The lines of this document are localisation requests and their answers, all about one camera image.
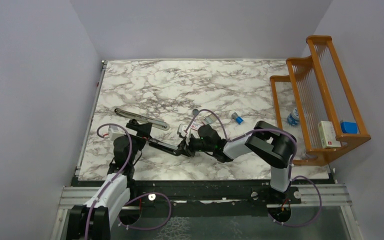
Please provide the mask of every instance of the blue can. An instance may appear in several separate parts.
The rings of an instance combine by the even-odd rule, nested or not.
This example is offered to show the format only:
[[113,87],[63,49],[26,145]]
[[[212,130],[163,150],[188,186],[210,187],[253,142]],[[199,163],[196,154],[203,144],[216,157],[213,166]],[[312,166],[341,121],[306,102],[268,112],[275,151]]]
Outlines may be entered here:
[[300,124],[300,117],[296,107],[289,113],[289,116],[287,116],[287,123],[291,126],[297,126]]

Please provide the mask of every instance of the gray wall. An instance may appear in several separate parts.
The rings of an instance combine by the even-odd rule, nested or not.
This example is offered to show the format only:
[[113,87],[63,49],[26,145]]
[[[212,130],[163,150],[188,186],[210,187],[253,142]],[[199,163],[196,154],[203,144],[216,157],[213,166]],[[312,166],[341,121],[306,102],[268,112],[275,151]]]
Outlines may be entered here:
[[331,0],[71,0],[100,57],[300,56]]
[[364,238],[384,239],[384,1],[333,0],[315,34],[333,37],[372,137],[332,167],[348,186]]
[[0,1],[0,240],[49,239],[100,66],[68,0]]

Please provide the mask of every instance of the table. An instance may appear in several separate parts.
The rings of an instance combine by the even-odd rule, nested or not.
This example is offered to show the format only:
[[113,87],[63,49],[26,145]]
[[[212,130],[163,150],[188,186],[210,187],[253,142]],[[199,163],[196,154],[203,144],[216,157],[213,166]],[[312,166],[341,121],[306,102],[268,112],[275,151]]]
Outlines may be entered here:
[[[189,123],[193,109],[210,109],[221,118],[228,136],[232,138],[251,130],[260,120],[277,125],[269,77],[287,74],[285,60],[108,61],[78,179],[105,179],[108,164],[114,156],[113,143],[109,139],[99,138],[96,129],[105,123],[124,126],[128,122],[129,119],[115,115],[115,108],[163,119],[170,129],[163,131],[153,127],[151,135],[172,145],[180,142],[177,128],[179,124]],[[294,107],[293,92],[287,84],[276,87],[280,92],[279,104],[284,116]],[[241,125],[231,119],[233,112],[243,118]],[[223,136],[218,122],[211,126]],[[305,154],[301,131],[286,123],[283,126],[297,138],[299,159]],[[312,179],[329,178],[328,168],[318,166],[294,166],[292,177],[297,175]],[[136,180],[270,178],[270,166],[254,153],[221,163],[203,153],[197,153],[195,157],[173,156],[149,146],[145,146],[134,174]]]

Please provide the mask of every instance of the blue box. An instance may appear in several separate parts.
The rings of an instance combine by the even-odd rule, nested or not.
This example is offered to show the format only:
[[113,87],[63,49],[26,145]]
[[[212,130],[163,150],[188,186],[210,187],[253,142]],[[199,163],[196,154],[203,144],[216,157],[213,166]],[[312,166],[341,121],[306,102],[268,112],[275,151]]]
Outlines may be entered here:
[[359,131],[357,123],[349,121],[341,122],[340,129],[342,129],[344,134],[356,134]]

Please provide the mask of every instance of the wooden shelf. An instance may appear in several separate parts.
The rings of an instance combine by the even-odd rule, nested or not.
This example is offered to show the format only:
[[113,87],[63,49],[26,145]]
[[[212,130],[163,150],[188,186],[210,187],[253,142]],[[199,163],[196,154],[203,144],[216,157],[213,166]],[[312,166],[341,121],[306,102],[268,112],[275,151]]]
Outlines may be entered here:
[[[286,60],[288,76],[271,76],[277,125],[283,128],[276,82],[290,82],[298,109],[305,152],[311,159],[294,160],[296,165],[325,166],[371,139],[354,99],[330,36],[307,38],[311,55]],[[357,134],[343,133],[341,120],[355,122]],[[341,147],[322,148],[318,124],[330,121]]]

